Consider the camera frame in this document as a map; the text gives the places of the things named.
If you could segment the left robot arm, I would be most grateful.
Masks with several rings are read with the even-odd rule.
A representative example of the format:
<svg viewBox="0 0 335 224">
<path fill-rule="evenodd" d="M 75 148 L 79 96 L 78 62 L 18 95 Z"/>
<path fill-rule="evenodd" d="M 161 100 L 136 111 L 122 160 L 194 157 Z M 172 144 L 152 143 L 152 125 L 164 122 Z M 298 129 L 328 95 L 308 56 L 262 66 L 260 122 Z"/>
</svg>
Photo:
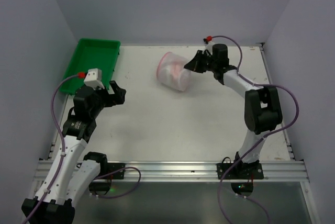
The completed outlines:
<svg viewBox="0 0 335 224">
<path fill-rule="evenodd" d="M 24 223 L 72 223 L 75 208 L 91 181 L 107 171 L 107 156 L 90 152 L 81 168 L 76 171 L 79 157 L 85 150 L 93 131 L 96 118 L 105 107 L 122 105 L 126 90 L 115 81 L 107 88 L 83 85 L 73 98 L 73 107 L 60 128 L 61 144 L 47 177 L 32 199 L 22 204 Z"/>
</svg>

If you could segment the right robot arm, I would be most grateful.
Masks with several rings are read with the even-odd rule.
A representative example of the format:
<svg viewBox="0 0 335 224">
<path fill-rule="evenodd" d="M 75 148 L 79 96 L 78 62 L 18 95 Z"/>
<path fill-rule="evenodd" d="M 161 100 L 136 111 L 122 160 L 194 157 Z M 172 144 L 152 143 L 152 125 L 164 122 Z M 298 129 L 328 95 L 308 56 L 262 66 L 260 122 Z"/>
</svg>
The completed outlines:
<svg viewBox="0 0 335 224">
<path fill-rule="evenodd" d="M 225 44 L 215 44 L 211 51 L 197 51 L 184 67 L 196 73 L 212 72 L 219 83 L 244 99 L 244 122 L 248 131 L 234 161 L 217 163 L 218 178 L 263 179 L 260 165 L 263 141 L 266 134 L 275 130 L 283 120 L 277 88 L 256 86 L 249 79 L 241 77 L 237 67 L 229 63 Z"/>
</svg>

